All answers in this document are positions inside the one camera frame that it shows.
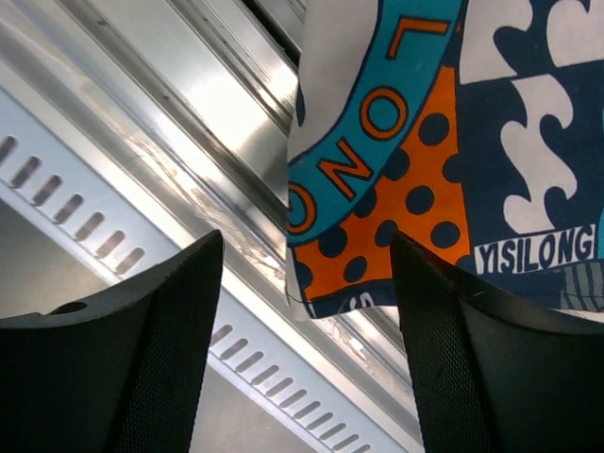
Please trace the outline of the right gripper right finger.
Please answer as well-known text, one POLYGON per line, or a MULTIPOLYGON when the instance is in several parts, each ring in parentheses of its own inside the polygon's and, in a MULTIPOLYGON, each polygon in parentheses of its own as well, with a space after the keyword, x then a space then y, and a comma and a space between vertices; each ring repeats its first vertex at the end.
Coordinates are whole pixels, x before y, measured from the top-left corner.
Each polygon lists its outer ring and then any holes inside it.
POLYGON ((603 326, 543 308, 402 233, 390 247, 428 452, 599 452, 603 326))

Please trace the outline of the blue orange patterned shorts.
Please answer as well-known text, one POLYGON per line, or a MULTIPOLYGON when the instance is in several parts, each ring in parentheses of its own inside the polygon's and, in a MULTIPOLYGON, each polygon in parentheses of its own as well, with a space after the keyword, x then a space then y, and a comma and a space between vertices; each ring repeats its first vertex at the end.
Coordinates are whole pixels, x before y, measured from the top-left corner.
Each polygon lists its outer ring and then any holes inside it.
POLYGON ((602 3, 310 1, 287 170, 297 313, 392 306, 399 231, 601 313, 602 3))

